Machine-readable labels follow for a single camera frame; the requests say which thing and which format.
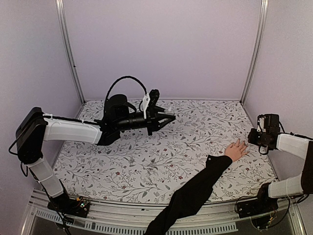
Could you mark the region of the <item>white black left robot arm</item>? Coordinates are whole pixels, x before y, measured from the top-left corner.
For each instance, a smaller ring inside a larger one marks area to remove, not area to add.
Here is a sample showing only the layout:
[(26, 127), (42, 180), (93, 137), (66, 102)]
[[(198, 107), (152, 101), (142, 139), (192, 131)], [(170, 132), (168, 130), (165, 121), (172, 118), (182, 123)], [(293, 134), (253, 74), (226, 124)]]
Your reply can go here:
[(61, 212), (69, 212), (72, 200), (67, 198), (62, 183), (44, 158), (43, 142), (78, 141), (109, 146), (126, 130), (145, 128), (152, 135), (176, 119), (173, 113), (156, 105), (158, 98), (157, 90), (152, 90), (152, 94), (144, 95), (142, 111), (137, 111), (124, 94), (113, 95), (105, 101), (103, 118), (92, 122), (55, 117), (34, 107), (16, 130), (16, 139), (11, 144), (17, 148), (14, 155), (30, 169), (48, 196), (54, 198), (54, 205)]

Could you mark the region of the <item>black sleeved forearm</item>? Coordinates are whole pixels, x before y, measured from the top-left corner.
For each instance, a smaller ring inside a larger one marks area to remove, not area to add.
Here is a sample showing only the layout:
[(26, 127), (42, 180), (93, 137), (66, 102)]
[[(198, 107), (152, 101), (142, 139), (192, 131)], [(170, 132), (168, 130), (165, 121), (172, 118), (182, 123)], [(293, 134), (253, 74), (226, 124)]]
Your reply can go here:
[(150, 222), (146, 235), (164, 235), (178, 219), (196, 215), (209, 199), (213, 186), (232, 164), (228, 156), (209, 155), (203, 170), (176, 190), (169, 205)]

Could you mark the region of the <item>person's bare hand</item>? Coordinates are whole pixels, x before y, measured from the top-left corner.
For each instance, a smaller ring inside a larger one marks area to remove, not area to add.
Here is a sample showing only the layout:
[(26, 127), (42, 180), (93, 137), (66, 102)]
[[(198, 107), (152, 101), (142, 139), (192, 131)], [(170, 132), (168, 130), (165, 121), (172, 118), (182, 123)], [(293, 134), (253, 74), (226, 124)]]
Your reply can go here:
[(232, 162), (235, 162), (249, 153), (246, 149), (247, 145), (245, 141), (237, 139), (236, 142), (231, 143), (225, 149), (224, 154), (228, 156), (232, 160)]

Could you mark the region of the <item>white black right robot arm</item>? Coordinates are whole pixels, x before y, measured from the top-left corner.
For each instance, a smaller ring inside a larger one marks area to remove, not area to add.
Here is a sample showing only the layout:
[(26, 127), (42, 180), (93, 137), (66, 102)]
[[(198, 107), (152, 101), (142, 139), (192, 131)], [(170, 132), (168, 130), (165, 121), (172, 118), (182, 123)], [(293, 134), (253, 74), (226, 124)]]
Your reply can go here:
[(264, 147), (270, 153), (275, 171), (281, 179), (264, 183), (253, 202), (256, 213), (264, 213), (272, 201), (283, 197), (297, 197), (313, 193), (313, 139), (300, 134), (267, 133), (255, 128), (248, 134), (248, 142)]

